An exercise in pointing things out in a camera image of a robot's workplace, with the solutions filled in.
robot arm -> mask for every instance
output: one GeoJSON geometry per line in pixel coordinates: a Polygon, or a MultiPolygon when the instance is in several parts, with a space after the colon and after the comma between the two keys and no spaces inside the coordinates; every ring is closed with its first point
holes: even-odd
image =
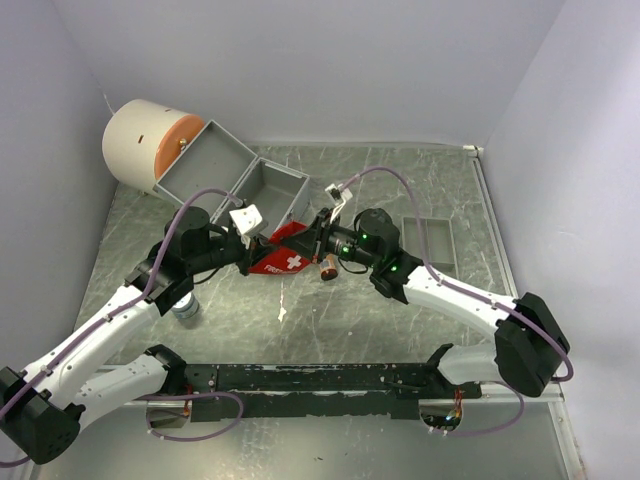
{"type": "MultiPolygon", "coordinates": [[[[312,262],[335,254],[365,265],[372,269],[370,280],[382,295],[437,309],[482,333],[488,340],[485,344],[443,345],[432,356],[429,362],[436,366],[434,381],[439,385],[504,381],[528,396],[542,393],[560,365],[560,357],[517,318],[495,308],[499,302],[523,312],[568,352],[566,339],[539,297],[495,295],[428,270],[421,260],[399,247],[400,233],[384,210],[365,210],[358,215],[354,230],[340,227],[331,214],[324,209],[305,230],[272,240],[312,262]],[[489,304],[474,301],[455,288],[445,288],[444,281],[493,300],[489,304]]],[[[185,383],[186,364],[163,346],[150,348],[110,373],[91,377],[138,329],[159,320],[193,290],[193,275],[234,263],[246,275],[252,264],[277,248],[254,235],[254,227],[260,223],[257,219],[240,227],[236,222],[225,231],[211,226],[202,209],[189,208],[144,300],[113,317],[108,315],[114,307],[146,291],[158,246],[136,266],[111,300],[54,351],[20,373],[8,368],[0,371],[0,406],[5,411],[0,428],[34,462],[42,464],[59,456],[81,429],[124,403],[145,394],[178,393],[185,383]],[[71,345],[73,351],[52,368],[50,359],[71,345]],[[29,389],[7,408],[16,392],[42,374],[46,376],[37,388],[29,389]]]]}

white cylinder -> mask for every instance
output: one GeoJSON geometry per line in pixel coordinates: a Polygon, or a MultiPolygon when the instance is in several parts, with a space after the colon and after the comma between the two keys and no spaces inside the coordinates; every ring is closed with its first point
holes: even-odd
{"type": "Polygon", "coordinates": [[[120,182],[156,195],[156,180],[203,128],[204,121],[197,115],[132,100],[107,124],[102,154],[120,182]]]}

metal cylinder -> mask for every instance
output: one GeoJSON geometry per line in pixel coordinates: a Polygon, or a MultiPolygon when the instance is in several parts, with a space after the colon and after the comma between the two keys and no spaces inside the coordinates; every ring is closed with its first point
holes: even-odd
{"type": "Polygon", "coordinates": [[[198,313],[199,309],[200,302],[198,302],[193,292],[189,292],[171,307],[171,313],[173,313],[178,320],[184,320],[193,317],[198,313]]]}

gray plastic tray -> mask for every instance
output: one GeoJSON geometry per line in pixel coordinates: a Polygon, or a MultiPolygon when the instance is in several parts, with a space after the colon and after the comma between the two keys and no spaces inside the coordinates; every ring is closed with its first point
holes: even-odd
{"type": "MultiPolygon", "coordinates": [[[[249,204],[255,204],[268,222],[262,233],[269,237],[282,225],[302,217],[309,205],[309,177],[300,172],[270,162],[264,158],[251,166],[234,192],[249,204]]],[[[229,201],[216,214],[215,223],[229,222],[229,201]]]]}
{"type": "MultiPolygon", "coordinates": [[[[458,261],[453,243],[451,222],[445,218],[421,218],[426,235],[427,255],[436,269],[458,278],[458,261]]],[[[420,258],[420,239],[415,217],[402,217],[402,245],[408,253],[420,258]]]]}
{"type": "MultiPolygon", "coordinates": [[[[182,205],[205,187],[233,192],[257,158],[253,151],[211,120],[158,179],[153,189],[177,205],[182,205]]],[[[213,215],[223,202],[224,197],[210,194],[200,197],[195,205],[213,215]]]]}
{"type": "MultiPolygon", "coordinates": [[[[218,187],[254,203],[268,222],[263,234],[298,220],[309,205],[309,177],[258,156],[213,120],[198,133],[154,190],[182,205],[205,187],[218,187]]],[[[232,204],[219,195],[204,195],[195,205],[226,226],[232,204]]]]}

marble-patterned surface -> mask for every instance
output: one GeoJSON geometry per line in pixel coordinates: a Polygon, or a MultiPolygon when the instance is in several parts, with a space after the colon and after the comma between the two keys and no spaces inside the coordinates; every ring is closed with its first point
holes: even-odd
{"type": "MultiPolygon", "coordinates": [[[[255,147],[261,156],[312,177],[305,219],[327,205],[324,188],[365,166],[386,165],[409,178],[423,216],[451,220],[459,278],[505,293],[482,196],[466,153],[458,149],[387,147],[255,147]]],[[[353,186],[343,224],[355,212],[383,207],[400,222],[410,215],[402,186],[372,173],[353,186]]],[[[162,235],[172,205],[118,188],[76,327],[122,283],[162,235]]],[[[201,311],[189,320],[171,314],[138,332],[111,359],[128,363],[148,346],[163,343],[191,363],[417,362],[443,343],[470,345],[480,335],[428,308],[404,306],[380,296],[368,276],[342,272],[322,282],[315,266],[296,276],[242,277],[235,267],[196,287],[201,311]],[[282,321],[280,308],[286,309],[282,321]]]]}
{"type": "MultiPolygon", "coordinates": [[[[465,405],[479,430],[513,417],[517,405],[465,405]]],[[[247,418],[207,442],[161,442],[147,433],[146,408],[122,407],[82,432],[37,480],[568,480],[549,407],[531,402],[497,435],[442,439],[415,420],[366,417],[247,418]]],[[[218,422],[190,422],[184,437],[218,422]]]]}

